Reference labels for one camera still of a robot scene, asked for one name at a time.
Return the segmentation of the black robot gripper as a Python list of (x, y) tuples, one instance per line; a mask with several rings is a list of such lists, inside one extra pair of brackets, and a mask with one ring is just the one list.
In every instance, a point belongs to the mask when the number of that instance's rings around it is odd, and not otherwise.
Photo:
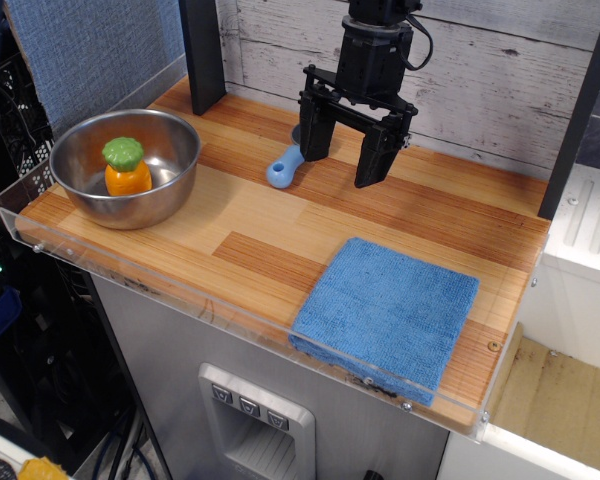
[(413, 104), (399, 96), (419, 22), (397, 16), (372, 24), (369, 17), (346, 16), (335, 71), (313, 64), (304, 68), (300, 93), (300, 150), (305, 161), (329, 155), (337, 123), (365, 134), (354, 185), (364, 188), (385, 180), (409, 141)]

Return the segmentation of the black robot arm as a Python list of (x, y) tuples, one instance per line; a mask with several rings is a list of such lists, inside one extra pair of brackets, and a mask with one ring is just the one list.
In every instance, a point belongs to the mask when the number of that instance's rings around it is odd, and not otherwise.
[(308, 162), (329, 155), (337, 123), (364, 134), (354, 185), (385, 180), (409, 141), (417, 108), (399, 96), (404, 74), (416, 71), (408, 56), (419, 1), (351, 1), (334, 72), (311, 64), (300, 92), (300, 151)]

